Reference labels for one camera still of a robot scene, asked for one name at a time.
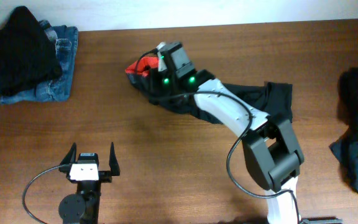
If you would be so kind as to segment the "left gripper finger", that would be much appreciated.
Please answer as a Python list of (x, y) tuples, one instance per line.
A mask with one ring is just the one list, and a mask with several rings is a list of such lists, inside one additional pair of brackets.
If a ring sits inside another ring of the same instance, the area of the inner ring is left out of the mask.
[(111, 143), (110, 152), (109, 152), (109, 167), (112, 176), (120, 176), (121, 170), (117, 161), (114, 143)]
[(60, 165), (73, 164), (75, 161), (76, 161), (76, 143), (74, 142), (71, 145), (71, 148), (66, 154), (66, 156), (62, 159)]

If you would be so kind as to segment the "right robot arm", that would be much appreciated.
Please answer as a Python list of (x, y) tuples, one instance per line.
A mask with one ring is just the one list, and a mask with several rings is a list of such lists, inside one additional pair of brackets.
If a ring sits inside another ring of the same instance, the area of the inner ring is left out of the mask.
[[(290, 120), (249, 105), (212, 73), (197, 70), (181, 42), (162, 42), (150, 52), (158, 65), (149, 77), (149, 100), (175, 107), (195, 105), (218, 119), (237, 136), (226, 159), (233, 184), (267, 201), (268, 223), (301, 223), (296, 185), (304, 156)], [(247, 171), (264, 194), (247, 190), (231, 172), (231, 158), (240, 144)]]

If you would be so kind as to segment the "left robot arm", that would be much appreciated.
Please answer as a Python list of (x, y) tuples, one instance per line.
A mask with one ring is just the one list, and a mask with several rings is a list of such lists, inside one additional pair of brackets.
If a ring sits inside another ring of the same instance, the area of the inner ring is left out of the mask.
[(99, 170), (97, 153), (76, 153), (73, 144), (62, 159), (60, 172), (76, 185), (76, 192), (62, 199), (58, 213), (63, 224), (98, 224), (101, 185), (110, 184), (112, 178), (121, 174), (114, 144), (109, 150), (109, 169)]

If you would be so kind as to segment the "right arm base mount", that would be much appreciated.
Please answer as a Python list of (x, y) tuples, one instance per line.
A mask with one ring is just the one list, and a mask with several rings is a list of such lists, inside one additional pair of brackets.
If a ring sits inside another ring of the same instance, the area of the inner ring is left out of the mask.
[(300, 224), (343, 224), (343, 219), (335, 217), (304, 218)]

